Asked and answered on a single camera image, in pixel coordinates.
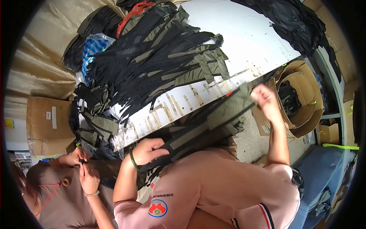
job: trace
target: label on box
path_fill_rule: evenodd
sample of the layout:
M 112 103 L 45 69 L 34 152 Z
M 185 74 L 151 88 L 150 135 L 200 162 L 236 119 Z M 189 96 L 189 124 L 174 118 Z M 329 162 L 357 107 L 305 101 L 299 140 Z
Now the label on box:
M 57 129 L 56 107 L 52 107 L 52 129 Z
M 269 133 L 269 128 L 267 129 L 267 127 L 265 127 L 265 126 L 262 126 L 262 128 L 263 128 L 264 132 L 266 132 L 267 134 Z
M 14 120 L 10 118 L 5 119 L 5 127 L 14 129 Z

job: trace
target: yellow tag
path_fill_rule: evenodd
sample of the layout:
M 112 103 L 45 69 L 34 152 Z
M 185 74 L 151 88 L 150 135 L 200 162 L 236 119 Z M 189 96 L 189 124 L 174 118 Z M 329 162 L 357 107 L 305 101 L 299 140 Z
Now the yellow tag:
M 6 118 L 5 119 L 5 126 L 10 129 L 14 129 L 14 120 Z
M 349 112 L 348 114 L 347 114 L 347 116 L 350 116 L 352 113 L 353 113 L 353 105 L 351 106 L 351 112 Z

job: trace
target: plastic bag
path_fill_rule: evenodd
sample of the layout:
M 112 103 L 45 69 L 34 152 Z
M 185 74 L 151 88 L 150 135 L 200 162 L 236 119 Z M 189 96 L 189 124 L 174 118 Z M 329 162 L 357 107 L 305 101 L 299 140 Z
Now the plastic bag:
M 104 52 L 116 39 L 108 37 L 104 33 L 97 33 L 90 35 L 85 40 L 84 51 L 83 51 L 83 65 L 81 73 L 85 80 L 85 85 L 89 86 L 91 79 L 87 78 L 88 64 L 93 62 L 94 58 L 92 55 Z
M 323 107 L 324 107 L 323 112 L 325 112 L 325 110 L 326 110 L 326 92 L 325 92 L 325 89 L 323 88 L 323 86 L 321 85 L 322 78 L 316 73 L 314 73 L 314 76 L 319 85 L 321 98 L 323 99 Z
M 77 86 L 79 85 L 79 83 L 84 83 L 86 86 L 89 86 L 89 84 L 87 84 L 87 83 L 85 82 L 84 76 L 83 76 L 83 74 L 81 73 L 81 71 L 80 71 L 80 72 L 78 72 L 78 73 L 76 73 L 76 77 L 75 77 L 75 79 L 76 79 L 76 85 L 75 85 L 75 87 L 77 87 Z

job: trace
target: white table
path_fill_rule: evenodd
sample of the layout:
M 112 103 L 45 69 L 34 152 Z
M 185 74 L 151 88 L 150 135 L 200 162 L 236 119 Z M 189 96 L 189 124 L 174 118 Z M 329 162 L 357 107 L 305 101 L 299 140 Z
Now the white table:
M 268 18 L 250 8 L 229 0 L 191 0 L 182 6 L 190 15 L 188 24 L 223 36 L 221 49 L 229 58 L 226 65 L 233 77 L 226 81 L 215 77 L 209 85 L 197 82 L 161 95 L 153 110 L 149 104 L 129 118 L 126 128 L 119 127 L 116 150 L 300 56 L 277 35 Z

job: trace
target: brown shirt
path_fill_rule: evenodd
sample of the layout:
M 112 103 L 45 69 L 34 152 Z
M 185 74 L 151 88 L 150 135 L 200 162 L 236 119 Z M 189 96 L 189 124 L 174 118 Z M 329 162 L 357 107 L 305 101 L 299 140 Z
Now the brown shirt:
M 114 179 L 117 176 L 103 162 L 89 160 L 88 164 L 97 169 L 101 180 L 106 177 Z M 27 173 L 30 184 L 38 191 L 41 205 L 46 201 L 56 186 L 41 186 L 59 184 L 63 178 L 70 182 L 68 187 L 63 185 L 56 188 L 54 194 L 43 206 L 39 222 L 45 229 L 66 229 L 66 228 L 98 228 L 96 218 L 89 205 L 87 198 L 83 194 L 83 189 L 79 179 L 79 166 L 73 168 L 54 168 L 49 163 L 40 161 L 31 167 Z M 99 185 L 99 197 L 107 211 L 113 217 L 113 190 L 103 185 Z

